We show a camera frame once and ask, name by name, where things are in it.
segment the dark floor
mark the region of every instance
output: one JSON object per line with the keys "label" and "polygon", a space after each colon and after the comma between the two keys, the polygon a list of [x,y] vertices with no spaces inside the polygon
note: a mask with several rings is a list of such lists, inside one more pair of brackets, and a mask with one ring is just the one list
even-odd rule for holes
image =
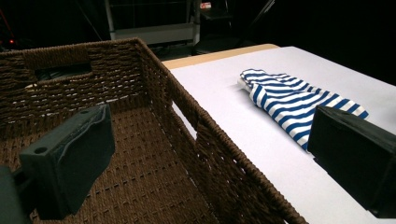
{"label": "dark floor", "polygon": [[168,61],[190,57],[192,42],[168,43],[149,47],[161,61]]}

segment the cable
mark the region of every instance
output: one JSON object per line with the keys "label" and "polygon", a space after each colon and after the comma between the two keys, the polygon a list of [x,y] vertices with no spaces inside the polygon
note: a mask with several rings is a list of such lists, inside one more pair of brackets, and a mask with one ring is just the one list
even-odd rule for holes
{"label": "cable", "polygon": [[85,20],[87,20],[87,22],[90,24],[90,26],[92,27],[93,31],[96,33],[96,35],[99,37],[99,39],[101,41],[103,41],[103,38],[99,35],[99,33],[96,31],[95,27],[92,25],[90,19],[88,18],[87,14],[85,14],[84,9],[82,8],[82,6],[79,4],[78,0],[75,0],[75,3],[77,4],[79,10],[81,11],[82,15],[84,16]]}
{"label": "cable", "polygon": [[265,13],[268,12],[268,10],[274,5],[274,3],[275,3],[275,0],[268,0],[268,2],[264,5],[262,10],[259,12],[259,14],[254,19],[254,21],[246,29],[246,31],[244,32],[242,37],[239,39],[239,41],[236,42],[236,44],[234,45],[235,49],[237,49],[238,47],[240,47],[243,44],[243,42],[246,40],[246,38],[248,37],[248,35],[251,32],[251,30],[253,29],[253,27],[255,26],[256,22],[262,17],[262,15],[264,15]]}
{"label": "cable", "polygon": [[9,33],[11,34],[11,37],[15,38],[14,34],[11,31],[11,27],[9,27],[9,25],[8,25],[8,22],[6,20],[6,16],[4,15],[3,10],[1,8],[0,8],[0,15],[3,18],[4,24],[6,25],[7,29],[9,30]]}

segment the brown wicker basket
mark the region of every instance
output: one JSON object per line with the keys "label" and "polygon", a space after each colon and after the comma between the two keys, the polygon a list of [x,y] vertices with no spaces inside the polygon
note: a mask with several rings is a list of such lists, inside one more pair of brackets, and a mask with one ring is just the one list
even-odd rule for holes
{"label": "brown wicker basket", "polygon": [[[78,63],[91,72],[35,75]],[[2,53],[0,83],[0,163],[11,170],[21,150],[79,110],[111,108],[116,152],[78,213],[33,213],[34,223],[305,223],[138,38]]]}

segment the white table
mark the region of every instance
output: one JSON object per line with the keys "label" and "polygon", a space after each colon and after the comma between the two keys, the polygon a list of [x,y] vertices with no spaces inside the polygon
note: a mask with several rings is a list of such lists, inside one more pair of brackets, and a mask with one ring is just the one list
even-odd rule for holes
{"label": "white table", "polygon": [[396,223],[364,210],[250,101],[236,81],[249,68],[287,73],[363,105],[370,113],[368,120],[391,133],[396,133],[396,87],[301,49],[262,48],[266,50],[242,50],[206,63],[191,57],[175,61],[181,67],[164,64],[309,223]]}

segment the folded fabric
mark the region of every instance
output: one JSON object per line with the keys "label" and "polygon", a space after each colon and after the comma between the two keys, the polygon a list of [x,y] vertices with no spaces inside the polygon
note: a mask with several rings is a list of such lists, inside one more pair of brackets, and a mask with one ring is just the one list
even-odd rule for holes
{"label": "folded fabric", "polygon": [[304,150],[317,105],[338,108],[362,119],[369,115],[355,102],[287,74],[270,75],[248,69],[242,72],[238,83],[250,91],[254,104],[264,109]]}

